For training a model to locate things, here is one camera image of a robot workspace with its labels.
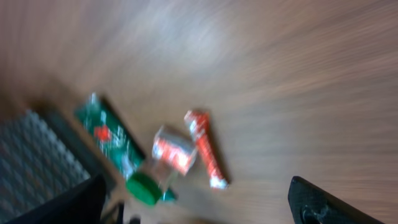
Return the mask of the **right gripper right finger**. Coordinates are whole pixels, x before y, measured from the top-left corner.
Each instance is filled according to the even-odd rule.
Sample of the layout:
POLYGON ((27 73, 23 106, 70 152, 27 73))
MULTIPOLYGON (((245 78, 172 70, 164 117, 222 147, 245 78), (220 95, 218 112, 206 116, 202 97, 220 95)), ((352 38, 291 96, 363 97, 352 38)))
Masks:
POLYGON ((300 176, 292 177, 288 201, 295 224, 382 224, 300 176))

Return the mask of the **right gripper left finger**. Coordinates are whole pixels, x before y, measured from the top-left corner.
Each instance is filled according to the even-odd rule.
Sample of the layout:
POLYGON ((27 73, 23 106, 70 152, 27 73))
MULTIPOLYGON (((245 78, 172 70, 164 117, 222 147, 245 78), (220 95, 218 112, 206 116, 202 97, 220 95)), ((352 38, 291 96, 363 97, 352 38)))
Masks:
POLYGON ((96 175, 7 224, 99 223, 105 197, 105 179, 96 175))

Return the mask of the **green lid jar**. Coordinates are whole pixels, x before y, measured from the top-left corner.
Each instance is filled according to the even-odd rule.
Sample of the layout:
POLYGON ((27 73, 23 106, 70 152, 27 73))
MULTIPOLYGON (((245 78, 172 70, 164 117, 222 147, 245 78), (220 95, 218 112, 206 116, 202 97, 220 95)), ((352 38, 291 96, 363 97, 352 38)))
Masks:
POLYGON ((146 159, 126 181, 128 192, 142 203, 154 207, 159 202, 176 202, 177 194, 171 185, 178 172, 166 163, 146 159))

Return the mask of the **green 3M gloves packet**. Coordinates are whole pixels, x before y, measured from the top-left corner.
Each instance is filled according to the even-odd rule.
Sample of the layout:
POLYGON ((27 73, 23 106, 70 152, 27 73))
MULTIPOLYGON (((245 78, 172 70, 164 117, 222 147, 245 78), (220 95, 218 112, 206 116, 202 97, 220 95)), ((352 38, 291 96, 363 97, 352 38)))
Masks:
POLYGON ((138 170, 146 156, 105 98, 92 93, 75 110, 75 117, 124 179, 138 170))

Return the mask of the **red tissue packet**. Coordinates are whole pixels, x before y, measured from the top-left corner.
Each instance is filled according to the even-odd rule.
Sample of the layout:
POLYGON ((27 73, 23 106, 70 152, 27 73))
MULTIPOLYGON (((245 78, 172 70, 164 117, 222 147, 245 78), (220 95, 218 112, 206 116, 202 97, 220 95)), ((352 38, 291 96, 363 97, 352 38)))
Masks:
POLYGON ((152 157, 186 175, 196 161, 197 149, 189 137, 163 125, 155 134, 152 157))

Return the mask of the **red sachet stick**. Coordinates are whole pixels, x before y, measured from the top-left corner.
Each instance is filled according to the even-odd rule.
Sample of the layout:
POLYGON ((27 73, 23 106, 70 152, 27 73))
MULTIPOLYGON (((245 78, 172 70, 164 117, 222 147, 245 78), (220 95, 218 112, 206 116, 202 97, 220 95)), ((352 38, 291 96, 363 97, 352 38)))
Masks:
POLYGON ((210 187, 218 190, 227 189, 229 183, 221 170, 210 141, 209 114, 200 110, 188 110, 184 116, 184 122, 206 167, 210 187))

